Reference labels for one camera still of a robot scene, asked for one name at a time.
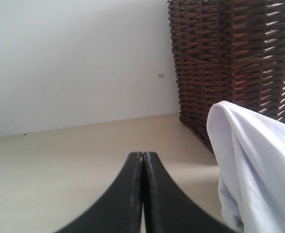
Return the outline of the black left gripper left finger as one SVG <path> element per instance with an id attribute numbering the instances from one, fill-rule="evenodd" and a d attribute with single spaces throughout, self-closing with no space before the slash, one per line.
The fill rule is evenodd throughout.
<path id="1" fill-rule="evenodd" d="M 131 152 L 108 189 L 59 233 L 138 233 L 141 228 L 141 152 Z"/>

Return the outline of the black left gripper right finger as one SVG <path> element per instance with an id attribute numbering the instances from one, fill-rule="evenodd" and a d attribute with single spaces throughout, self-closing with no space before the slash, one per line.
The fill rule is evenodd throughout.
<path id="1" fill-rule="evenodd" d="M 148 233 L 232 233 L 196 205 L 170 177 L 156 152 L 143 153 L 143 206 Z"/>

